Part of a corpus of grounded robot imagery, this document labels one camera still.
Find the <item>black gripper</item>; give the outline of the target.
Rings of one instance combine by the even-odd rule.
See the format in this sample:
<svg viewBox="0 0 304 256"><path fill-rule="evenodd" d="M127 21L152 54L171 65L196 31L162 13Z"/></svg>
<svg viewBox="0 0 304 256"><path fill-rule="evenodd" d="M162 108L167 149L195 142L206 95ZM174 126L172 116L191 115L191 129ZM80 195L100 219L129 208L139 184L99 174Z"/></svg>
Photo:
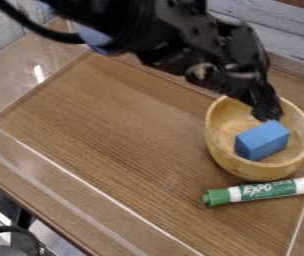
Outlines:
<svg viewBox="0 0 304 256"><path fill-rule="evenodd" d="M262 122L279 121L283 108L276 91L267 81L270 66L264 47L247 23L220 23L224 35L216 39L224 60L204 61L191 66L186 79L192 84L252 105L252 116Z"/></svg>

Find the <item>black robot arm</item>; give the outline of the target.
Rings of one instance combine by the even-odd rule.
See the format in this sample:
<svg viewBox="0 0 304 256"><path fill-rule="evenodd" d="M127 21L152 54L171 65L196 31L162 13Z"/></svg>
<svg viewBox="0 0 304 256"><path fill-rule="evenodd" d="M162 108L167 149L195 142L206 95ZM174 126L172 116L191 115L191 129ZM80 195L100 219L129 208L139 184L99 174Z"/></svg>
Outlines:
<svg viewBox="0 0 304 256"><path fill-rule="evenodd" d="M73 33L39 25L8 0L0 11L32 32L104 55L133 54L151 68L239 100L260 121L283 117L268 80L270 59L244 21L207 12L207 0L36 0L75 23Z"/></svg>

